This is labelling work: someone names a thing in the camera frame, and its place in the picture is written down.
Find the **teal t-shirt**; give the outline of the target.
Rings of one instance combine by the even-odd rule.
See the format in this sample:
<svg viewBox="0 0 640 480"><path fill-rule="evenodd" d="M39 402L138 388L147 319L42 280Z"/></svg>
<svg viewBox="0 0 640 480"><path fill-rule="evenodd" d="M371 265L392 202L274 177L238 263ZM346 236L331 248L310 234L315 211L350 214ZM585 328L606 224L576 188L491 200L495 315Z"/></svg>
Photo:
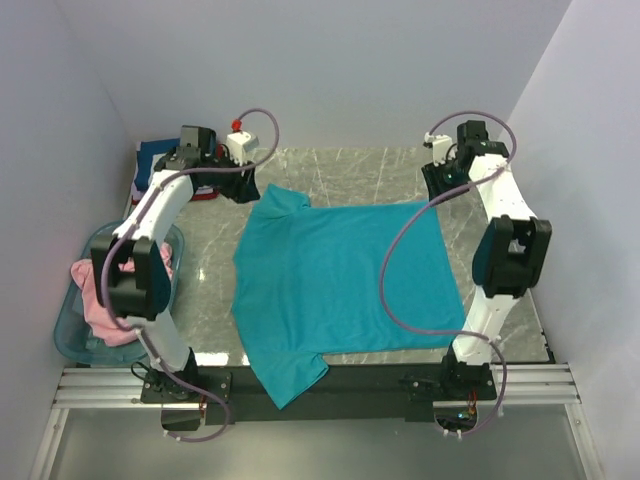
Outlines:
<svg viewBox="0 0 640 480"><path fill-rule="evenodd" d="M315 207L270 185L234 254L232 312L278 408L328 354L442 348L465 310L436 212L422 202Z"/></svg>

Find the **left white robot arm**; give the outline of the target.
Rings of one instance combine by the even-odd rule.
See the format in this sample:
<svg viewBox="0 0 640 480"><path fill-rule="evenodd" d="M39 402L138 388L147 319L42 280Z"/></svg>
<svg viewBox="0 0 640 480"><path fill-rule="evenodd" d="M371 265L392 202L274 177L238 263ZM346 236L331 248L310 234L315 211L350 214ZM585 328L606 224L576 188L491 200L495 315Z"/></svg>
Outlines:
<svg viewBox="0 0 640 480"><path fill-rule="evenodd" d="M149 185L133 212L91 245L96 295L114 326L132 332L154 369L168 373L164 389L176 401L193 399L200 378L190 347L170 314L172 281L161 249L174 220L201 187L242 204L259 197L248 153L256 135L235 119L224 142L213 130L185 125L179 142L153 165Z"/></svg>

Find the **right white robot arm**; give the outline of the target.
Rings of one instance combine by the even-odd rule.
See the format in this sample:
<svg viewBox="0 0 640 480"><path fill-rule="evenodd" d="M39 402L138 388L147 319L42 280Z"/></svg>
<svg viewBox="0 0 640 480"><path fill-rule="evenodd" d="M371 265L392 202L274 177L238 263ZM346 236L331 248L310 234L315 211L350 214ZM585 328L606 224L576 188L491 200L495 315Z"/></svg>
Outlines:
<svg viewBox="0 0 640 480"><path fill-rule="evenodd" d="M451 346L456 360L472 367L497 355L506 318L539 282L552 235L551 223L533 212L516 183L517 140L510 127L504 130L510 146L491 139L480 119L459 124L455 138L431 129L423 140L429 201L444 203L474 189L487 218L472 260L474 297Z"/></svg>

